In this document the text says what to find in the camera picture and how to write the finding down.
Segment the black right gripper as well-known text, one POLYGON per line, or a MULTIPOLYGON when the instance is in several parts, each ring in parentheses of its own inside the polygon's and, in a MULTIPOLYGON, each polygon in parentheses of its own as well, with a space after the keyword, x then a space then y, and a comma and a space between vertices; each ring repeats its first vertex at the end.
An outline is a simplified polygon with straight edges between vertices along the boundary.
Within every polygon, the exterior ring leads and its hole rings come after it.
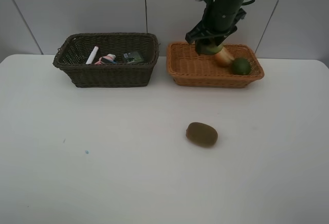
POLYGON ((200 21, 191 31, 186 33, 185 40, 189 44, 195 42, 197 54, 205 54, 205 44, 198 40, 214 40, 219 45, 236 32, 236 24, 236 20, 216 20, 213 23, 200 21))

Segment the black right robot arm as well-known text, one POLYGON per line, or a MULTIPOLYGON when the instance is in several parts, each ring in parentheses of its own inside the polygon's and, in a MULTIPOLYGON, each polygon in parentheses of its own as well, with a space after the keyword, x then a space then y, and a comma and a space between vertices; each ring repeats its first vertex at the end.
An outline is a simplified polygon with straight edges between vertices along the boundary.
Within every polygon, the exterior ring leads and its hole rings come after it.
POLYGON ((247 6, 255 0, 198 0, 206 3, 201 21, 186 34, 185 40, 194 44, 199 55, 214 55, 223 49, 223 42, 237 30, 244 19, 247 6))

